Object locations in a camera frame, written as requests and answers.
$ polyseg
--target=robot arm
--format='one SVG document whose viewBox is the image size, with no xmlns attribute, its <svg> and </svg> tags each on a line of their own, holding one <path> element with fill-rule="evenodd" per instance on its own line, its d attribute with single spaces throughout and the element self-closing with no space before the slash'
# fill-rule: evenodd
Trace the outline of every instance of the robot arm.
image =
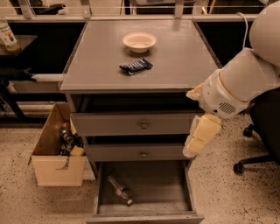
<svg viewBox="0 0 280 224">
<path fill-rule="evenodd" d="M 258 95 L 280 87 L 280 2 L 264 9 L 251 26 L 252 49 L 243 48 L 222 69 L 187 93 L 206 111 L 192 122 L 183 153 L 193 157 L 221 129 L 221 119 L 231 118 L 248 107 Z"/>
</svg>

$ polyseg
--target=drawer knob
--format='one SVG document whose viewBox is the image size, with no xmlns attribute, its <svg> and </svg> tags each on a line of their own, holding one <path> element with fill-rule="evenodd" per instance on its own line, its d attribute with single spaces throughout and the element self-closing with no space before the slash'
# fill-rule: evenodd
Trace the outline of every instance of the drawer knob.
<svg viewBox="0 0 280 224">
<path fill-rule="evenodd" d="M 146 157 L 147 157 L 147 154 L 146 154 L 145 151 L 142 151 L 142 152 L 141 152 L 141 157 L 142 157 L 142 158 L 146 158 Z"/>
<path fill-rule="evenodd" d="M 142 128 L 143 130 L 146 130 L 146 129 L 148 128 L 148 124 L 147 124 L 146 122 L 142 122 L 141 128 Z"/>
</svg>

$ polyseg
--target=caster wheel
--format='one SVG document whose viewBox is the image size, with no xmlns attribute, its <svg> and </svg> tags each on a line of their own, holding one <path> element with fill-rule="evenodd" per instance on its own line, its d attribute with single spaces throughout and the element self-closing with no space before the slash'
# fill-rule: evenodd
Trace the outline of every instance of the caster wheel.
<svg viewBox="0 0 280 224">
<path fill-rule="evenodd" d="M 244 165 L 241 163 L 234 164 L 234 173 L 235 174 L 243 174 L 244 173 Z"/>
<path fill-rule="evenodd" d="M 243 131 L 243 135 L 245 137 L 252 137 L 253 135 L 253 130 L 250 127 L 247 127 L 244 131 Z"/>
</svg>

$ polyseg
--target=gray cabinet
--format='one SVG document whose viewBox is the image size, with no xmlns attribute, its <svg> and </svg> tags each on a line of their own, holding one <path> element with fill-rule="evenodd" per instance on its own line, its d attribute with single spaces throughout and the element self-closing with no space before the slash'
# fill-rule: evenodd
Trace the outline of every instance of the gray cabinet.
<svg viewBox="0 0 280 224">
<path fill-rule="evenodd" d="M 122 45 L 124 34 L 139 29 L 158 38 L 145 54 Z M 154 64 L 151 70 L 129 76 L 118 68 L 142 57 Z M 203 220 L 187 174 L 192 160 L 182 154 L 193 118 L 202 111 L 186 92 L 216 68 L 192 21 L 88 22 L 60 87 L 98 181 L 87 223 Z M 112 172 L 131 191 L 132 205 L 112 193 Z"/>
</svg>

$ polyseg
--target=plastic bottle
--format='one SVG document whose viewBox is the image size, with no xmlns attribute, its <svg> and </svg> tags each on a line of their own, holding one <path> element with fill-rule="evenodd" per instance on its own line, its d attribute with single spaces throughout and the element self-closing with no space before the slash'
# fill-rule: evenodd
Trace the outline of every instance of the plastic bottle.
<svg viewBox="0 0 280 224">
<path fill-rule="evenodd" d="M 118 196 L 120 198 L 120 200 L 125 202 L 128 206 L 130 206 L 132 204 L 132 199 L 130 198 L 130 196 L 128 194 L 128 189 L 125 186 L 120 185 L 116 181 L 114 175 L 109 175 L 107 177 L 107 181 L 113 186 L 113 188 L 115 190 L 115 195 Z"/>
<path fill-rule="evenodd" d="M 6 46 L 8 52 L 14 53 L 20 51 L 20 45 L 16 40 L 7 20 L 0 15 L 0 45 L 1 42 Z"/>
</svg>

